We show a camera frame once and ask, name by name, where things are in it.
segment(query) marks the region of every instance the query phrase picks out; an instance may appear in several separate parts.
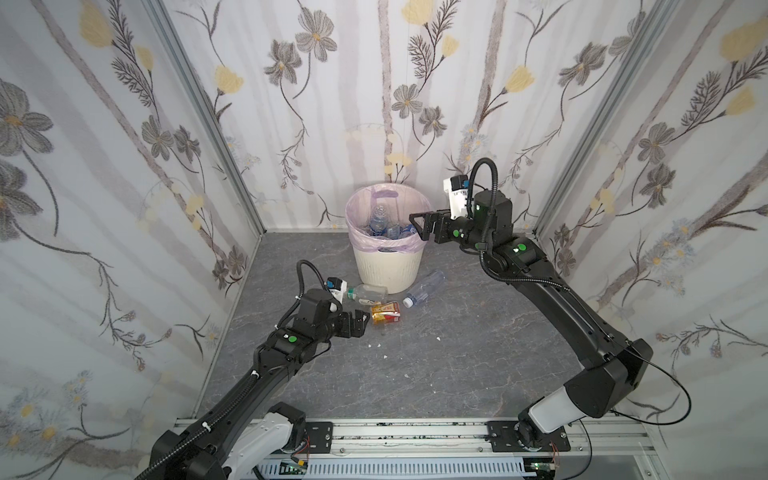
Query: metal frame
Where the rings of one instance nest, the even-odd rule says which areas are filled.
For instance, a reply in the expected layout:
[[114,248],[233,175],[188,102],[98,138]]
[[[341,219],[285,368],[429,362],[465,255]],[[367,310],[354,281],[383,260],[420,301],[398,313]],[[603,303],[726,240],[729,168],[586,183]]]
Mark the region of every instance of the metal frame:
[[[540,457],[550,453],[494,453],[486,422],[515,421],[514,418],[452,419],[308,419],[307,422],[332,422],[331,453],[312,454],[312,458],[509,458]],[[586,418],[594,456],[632,456],[640,472],[651,480],[669,480],[655,447],[642,424],[624,417]],[[181,433],[194,419],[179,419],[174,432]],[[261,420],[253,420],[251,428]],[[565,426],[571,451],[568,457],[589,455],[589,444],[581,424]],[[267,459],[285,455],[269,455]]]
[[163,5],[162,0],[141,0],[141,2],[144,4],[144,9],[147,11],[156,33],[160,36],[165,51],[171,59],[171,64],[173,64],[174,70],[178,74],[192,106],[197,112],[197,116],[203,122],[208,137],[214,143],[214,149],[222,160],[222,166],[227,172],[227,177],[230,179],[237,199],[243,205],[251,229],[258,237],[264,235],[266,228],[259,217],[259,212],[251,201],[250,192],[240,176],[237,163],[232,157],[232,152],[227,147],[227,142],[224,140],[219,122],[216,120],[210,105],[210,100],[208,100],[205,90],[195,75],[192,63],[184,51],[174,24],[168,16],[168,11],[165,9],[165,5]]
[[566,195],[570,192],[576,177],[581,172],[581,168],[589,158],[589,154],[624,99],[635,75],[650,56],[651,51],[656,45],[656,40],[661,36],[662,31],[672,18],[678,3],[679,0],[657,0],[654,3],[647,20],[637,33],[637,40],[632,42],[632,46],[630,46],[627,52],[627,58],[621,62],[619,72],[611,82],[611,86],[608,88],[602,102],[598,105],[598,109],[592,116],[589,125],[584,131],[584,135],[573,150],[573,154],[566,163],[563,173],[558,178],[558,182],[554,185],[547,203],[539,214],[534,234],[544,232],[549,227],[549,223],[554,220],[555,214],[560,210],[560,206],[565,201]]

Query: wall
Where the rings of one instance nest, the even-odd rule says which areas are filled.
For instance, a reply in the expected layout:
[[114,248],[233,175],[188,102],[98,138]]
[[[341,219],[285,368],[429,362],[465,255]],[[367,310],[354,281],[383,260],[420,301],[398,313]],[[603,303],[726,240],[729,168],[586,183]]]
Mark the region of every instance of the wall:
[[141,4],[0,5],[0,463],[133,478],[256,237]]
[[527,230],[653,4],[164,3],[267,227],[344,227],[380,182],[447,207],[489,156]]
[[[682,2],[542,243],[693,396],[650,427],[676,480],[765,478],[768,8]],[[679,419],[648,370],[621,411]]]

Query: metal corner post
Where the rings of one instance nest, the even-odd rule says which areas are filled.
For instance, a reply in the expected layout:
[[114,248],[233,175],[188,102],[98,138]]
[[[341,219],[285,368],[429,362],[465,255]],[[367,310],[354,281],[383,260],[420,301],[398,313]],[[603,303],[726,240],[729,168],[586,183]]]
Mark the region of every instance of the metal corner post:
[[266,228],[259,217],[256,206],[253,205],[253,202],[251,201],[250,192],[243,182],[243,178],[240,176],[240,172],[237,169],[237,163],[232,157],[230,149],[227,147],[227,142],[224,140],[224,135],[221,132],[219,122],[216,120],[216,117],[211,110],[210,102],[207,99],[205,90],[195,75],[192,64],[187,57],[187,53],[184,51],[184,47],[181,44],[181,40],[174,28],[173,22],[168,16],[168,10],[166,10],[162,0],[141,0],[141,2],[144,4],[144,9],[149,14],[152,25],[156,33],[160,36],[166,52],[170,56],[171,63],[181,79],[181,83],[184,86],[184,90],[187,92],[187,96],[192,102],[200,120],[203,122],[208,137],[214,143],[214,148],[216,149],[219,158],[222,160],[222,167],[227,173],[227,177],[230,179],[240,204],[243,205],[252,230],[258,237],[260,237],[266,233]]
[[641,27],[640,32],[638,32],[637,40],[632,43],[627,52],[626,60],[621,62],[619,72],[614,77],[605,96],[598,105],[598,109],[592,116],[587,130],[573,149],[571,158],[566,163],[565,169],[558,178],[558,182],[547,199],[547,203],[539,214],[539,221],[535,229],[536,233],[543,233],[554,220],[576,177],[581,172],[581,168],[589,158],[590,152],[592,152],[598,139],[603,134],[609,120],[619,108],[621,101],[624,100],[624,96],[632,85],[634,76],[639,72],[643,63],[653,51],[657,40],[670,18],[672,18],[678,3],[679,0],[657,0],[654,3],[647,20]]

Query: floor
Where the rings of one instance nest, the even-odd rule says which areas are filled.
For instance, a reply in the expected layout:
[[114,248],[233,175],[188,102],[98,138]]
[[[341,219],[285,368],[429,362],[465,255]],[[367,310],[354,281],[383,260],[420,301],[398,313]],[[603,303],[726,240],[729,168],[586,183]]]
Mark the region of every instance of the floor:
[[[245,373],[253,348],[293,302],[295,264],[302,258],[324,276],[360,283],[345,233],[268,233],[213,367],[202,412]],[[284,401],[314,418],[516,416],[581,370],[536,307],[488,278],[477,257],[453,243],[430,242],[417,281],[438,268],[448,277],[439,295],[403,308],[400,323],[370,325],[361,339],[335,339],[331,351],[304,367],[269,405]],[[308,286],[316,283],[311,274],[305,278]]]

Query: trash can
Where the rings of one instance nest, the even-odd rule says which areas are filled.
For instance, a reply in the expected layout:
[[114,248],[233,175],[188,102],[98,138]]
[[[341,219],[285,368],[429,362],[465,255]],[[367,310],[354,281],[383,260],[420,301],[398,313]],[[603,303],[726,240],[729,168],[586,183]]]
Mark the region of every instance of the trash can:
[[385,286],[389,293],[402,292],[416,280],[426,242],[416,234],[401,240],[367,235],[360,227],[368,225],[376,204],[383,204],[390,221],[401,225],[410,223],[410,214],[428,212],[432,206],[416,189],[401,184],[363,187],[346,203],[346,226],[360,279],[369,285]]

